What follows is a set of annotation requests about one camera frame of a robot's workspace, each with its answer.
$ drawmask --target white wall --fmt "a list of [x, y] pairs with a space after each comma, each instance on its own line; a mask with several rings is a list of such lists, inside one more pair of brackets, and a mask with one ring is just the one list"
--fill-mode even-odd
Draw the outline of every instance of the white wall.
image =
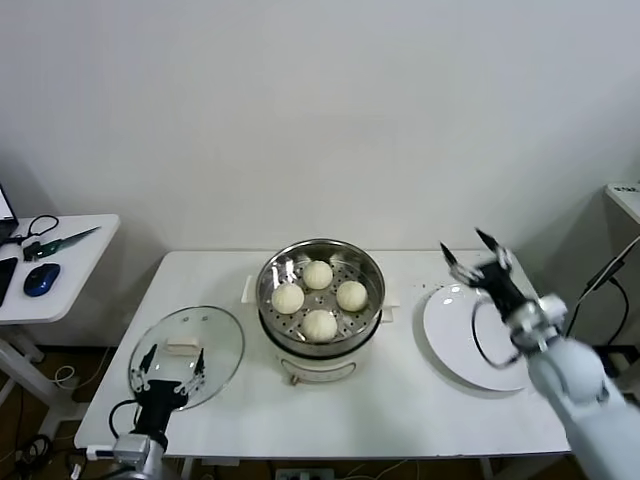
[[167, 250], [317, 235], [471, 248], [479, 225], [576, 295], [611, 254], [598, 189], [640, 175], [638, 18], [631, 0], [2, 2], [17, 210], [123, 219], [83, 300], [108, 313], [36, 333], [114, 341]]

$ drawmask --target floor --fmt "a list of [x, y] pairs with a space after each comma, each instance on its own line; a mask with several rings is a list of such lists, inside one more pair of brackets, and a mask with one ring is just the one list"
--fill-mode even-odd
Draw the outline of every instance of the floor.
[[[63, 365], [72, 365], [76, 368], [77, 375], [81, 378], [81, 383], [91, 378], [100, 364], [103, 352], [81, 351], [73, 353], [49, 352], [45, 360], [38, 365], [38, 368], [49, 378], [52, 378], [55, 371]], [[107, 362], [99, 375], [90, 384], [81, 387], [74, 392], [76, 401], [90, 401], [95, 393], [102, 375], [107, 368], [111, 356], [107, 357]], [[6, 381], [6, 376], [0, 372], [0, 385]], [[0, 419], [3, 419], [0, 426], [0, 480], [18, 478], [11, 476], [14, 470], [14, 455], [16, 445], [22, 445], [29, 437], [38, 432], [38, 427], [46, 414], [46, 407], [28, 392], [21, 388], [14, 388], [7, 400], [0, 406]], [[79, 423], [63, 424], [58, 431], [57, 437], [53, 440], [53, 457], [35, 472], [31, 478], [33, 480], [63, 480], [68, 479], [68, 469], [65, 465], [65, 458], [68, 450], [73, 448], [73, 435]], [[492, 459], [492, 466], [495, 472], [500, 471], [509, 465], [511, 459]], [[397, 464], [397, 461], [265, 461], [253, 460], [243, 461], [239, 466], [203, 466], [196, 462], [191, 478], [193, 480], [205, 480], [215, 478], [216, 480], [270, 480], [279, 468], [332, 468], [336, 478], [347, 476], [354, 468], [359, 467], [354, 475], [378, 476], [385, 469]], [[181, 461], [168, 459], [167, 464], [171, 468], [179, 468]], [[110, 471], [111, 462], [90, 462], [87, 465], [82, 478], [93, 478]], [[474, 459], [444, 459], [444, 460], [421, 460], [408, 461], [384, 475], [384, 480], [399, 479], [431, 480], [441, 478], [455, 478], [457, 480], [481, 480], [482, 473], [480, 464]], [[535, 480], [584, 480], [585, 477], [580, 471], [580, 467], [571, 456], [565, 457], [546, 471], [535, 477]]]

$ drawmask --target blue mouse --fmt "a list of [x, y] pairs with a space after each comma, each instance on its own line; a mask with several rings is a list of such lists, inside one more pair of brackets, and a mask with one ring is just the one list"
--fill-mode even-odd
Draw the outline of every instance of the blue mouse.
[[47, 293], [58, 278], [60, 265], [45, 263], [34, 268], [24, 279], [24, 293], [30, 297], [39, 297]]

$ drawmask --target steamed bun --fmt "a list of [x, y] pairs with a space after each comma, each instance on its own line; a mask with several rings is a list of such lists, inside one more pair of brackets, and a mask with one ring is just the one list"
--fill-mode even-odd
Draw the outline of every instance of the steamed bun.
[[315, 260], [304, 267], [302, 279], [307, 287], [313, 290], [327, 288], [333, 280], [333, 271], [326, 262]]
[[331, 312], [313, 310], [302, 320], [302, 333], [310, 342], [328, 342], [338, 333], [338, 322]]
[[367, 305], [367, 289], [360, 282], [344, 282], [336, 292], [338, 305], [348, 312], [357, 312]]
[[304, 303], [302, 289], [293, 283], [283, 283], [271, 294], [271, 304], [284, 315], [296, 313]]

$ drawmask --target white desk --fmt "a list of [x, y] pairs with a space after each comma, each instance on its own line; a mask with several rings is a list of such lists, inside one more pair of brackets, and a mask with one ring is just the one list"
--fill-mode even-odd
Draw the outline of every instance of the white desk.
[[[55, 322], [64, 317], [120, 225], [117, 215], [80, 215], [59, 218], [60, 224], [39, 238], [41, 243], [65, 238], [92, 227], [100, 226], [101, 228], [79, 243], [39, 262], [24, 262], [22, 248], [17, 245], [5, 245], [0, 249], [0, 259], [9, 257], [19, 259], [4, 303], [0, 307], [0, 369], [11, 377], [0, 391], [0, 403], [9, 394], [15, 382], [21, 384], [49, 406], [49, 413], [41, 433], [51, 438], [61, 421], [80, 420], [86, 405], [72, 402], [71, 391], [59, 389], [31, 365], [31, 361], [42, 359], [42, 352], [17, 325]], [[31, 220], [31, 218], [20, 219], [20, 226], [14, 235], [26, 234]], [[23, 246], [32, 241], [33, 239], [27, 240]], [[33, 268], [42, 263], [60, 264], [60, 274], [48, 293], [37, 298], [28, 297], [22, 291], [24, 279]], [[9, 342], [22, 353], [14, 349]]]
[[[467, 264], [483, 254], [456, 252]], [[420, 332], [426, 297], [453, 283], [440, 252], [372, 252], [400, 307], [375, 334], [362, 371], [326, 385], [292, 387], [279, 368], [255, 306], [240, 303], [249, 274], [268, 252], [173, 252], [155, 275], [78, 430], [78, 447], [110, 445], [107, 415], [131, 398], [130, 355], [143, 333], [187, 306], [217, 305], [239, 319], [245, 357], [214, 399], [169, 422], [167, 454], [231, 458], [384, 458], [541, 454], [568, 450], [564, 430], [529, 385], [515, 394], [459, 385], [425, 357]], [[514, 279], [532, 292], [519, 265]], [[132, 428], [135, 408], [116, 429]]]

